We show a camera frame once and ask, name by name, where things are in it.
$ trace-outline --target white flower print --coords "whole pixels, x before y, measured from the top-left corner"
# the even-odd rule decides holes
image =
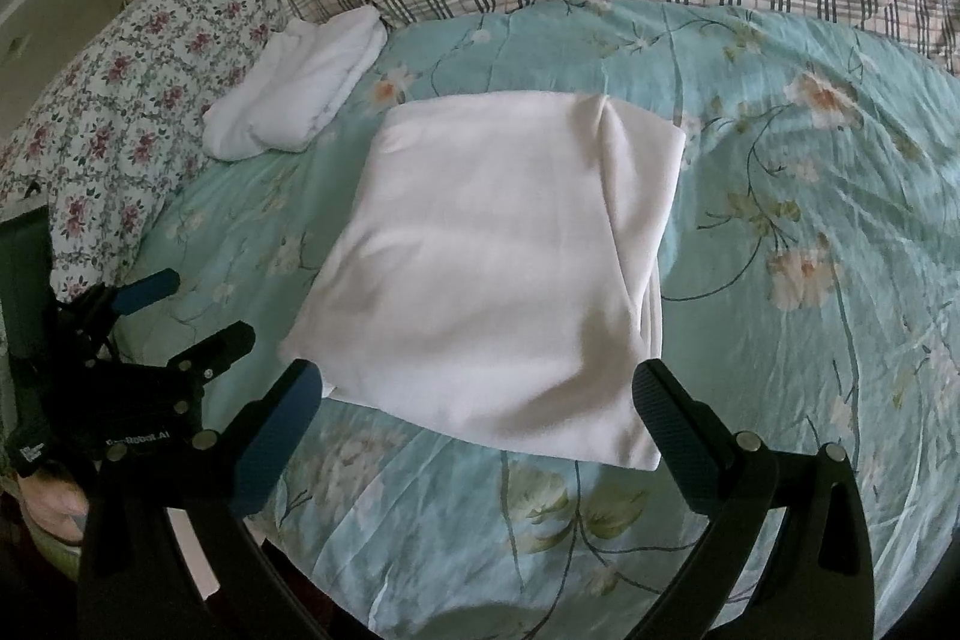
[[[839,277],[842,268],[833,263],[829,249],[813,247],[770,256],[767,271],[773,280],[771,300],[776,309],[791,311],[822,307],[833,290],[834,276]]]
[[[587,593],[594,597],[603,597],[616,588],[620,574],[608,564],[597,567],[587,578]]]
[[[812,158],[802,158],[800,161],[794,161],[787,164],[787,173],[805,183],[816,183],[820,181],[820,172],[817,170],[817,164]]]
[[[830,407],[830,423],[837,427],[840,437],[849,437],[853,434],[853,408],[840,394],[833,397],[833,404]]]
[[[584,6],[596,12],[598,15],[605,14],[613,9],[613,4],[610,0],[584,0]]]
[[[301,253],[302,237],[286,236],[280,241],[280,247],[267,267],[267,276],[275,274],[290,274],[299,268],[299,253]]]

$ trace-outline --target orange flower print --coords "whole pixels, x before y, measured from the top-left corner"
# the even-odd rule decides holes
[[[373,83],[370,89],[371,110],[380,112],[389,107],[402,104],[406,100],[406,92],[416,81],[416,75],[405,66],[391,68],[384,76]]]
[[[784,95],[791,103],[808,107],[814,128],[863,127],[853,84],[833,83],[813,64],[784,88]]]

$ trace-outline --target white towel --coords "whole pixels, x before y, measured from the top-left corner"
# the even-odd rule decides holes
[[[290,335],[332,398],[523,453],[655,469],[656,249],[683,132],[603,95],[392,109]]]
[[[290,20],[247,76],[203,115],[203,150],[240,161],[275,148],[301,152],[328,124],[387,43],[373,6],[323,25]]]

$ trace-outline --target pink flower pattern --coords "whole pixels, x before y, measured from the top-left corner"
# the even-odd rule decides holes
[[[132,55],[120,55],[115,58],[113,65],[110,66],[110,71],[107,72],[107,82],[119,82],[123,79],[123,75],[127,73],[131,63],[133,63]]]
[[[66,204],[66,231],[65,234],[70,239],[75,239],[83,234],[85,229],[86,199],[67,199]]]
[[[144,165],[150,163],[150,153],[157,141],[157,134],[144,134],[140,137],[139,143],[133,149],[133,162]]]
[[[193,39],[193,41],[187,45],[187,49],[190,50],[193,54],[198,52],[203,52],[208,44],[212,41],[213,37],[210,36],[206,31],[200,31]]]
[[[150,22],[143,26],[143,29],[147,33],[155,35],[164,30],[167,27],[167,23],[170,23],[170,13],[157,12],[157,14],[150,18]]]
[[[181,98],[184,97],[184,86],[174,85],[171,88],[167,88],[163,92],[163,108],[164,109],[173,109],[176,105],[181,102]]]
[[[279,26],[277,0],[133,1],[46,87],[0,145],[0,209],[44,186],[59,298],[126,273],[164,205],[205,166],[203,112],[256,61],[251,43]]]
[[[93,138],[89,142],[88,155],[90,158],[96,158],[98,160],[103,160],[107,155],[107,145],[109,144],[110,137],[112,136],[112,129],[109,126],[104,126],[103,128],[98,128],[94,134]]]

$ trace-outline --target floral bedsheet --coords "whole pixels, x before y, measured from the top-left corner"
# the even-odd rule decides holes
[[[256,349],[205,400],[224,427],[280,375],[277,343],[349,219],[384,110],[528,89],[608,92],[685,129],[659,252],[664,360],[733,431],[848,451],[885,632],[960,507],[960,81],[885,39],[606,0],[402,29],[309,150],[211,164],[162,215],[133,273],[173,266],[184,282],[128,319],[125,349],[165,362],[251,323]],[[704,528],[664,466],[502,453],[329,401],[257,522],[375,632],[418,640],[623,636]]]
[[[72,299],[122,276],[171,196],[206,164],[203,112],[256,61],[278,0],[136,0],[0,142],[0,211],[48,194],[51,284]]]

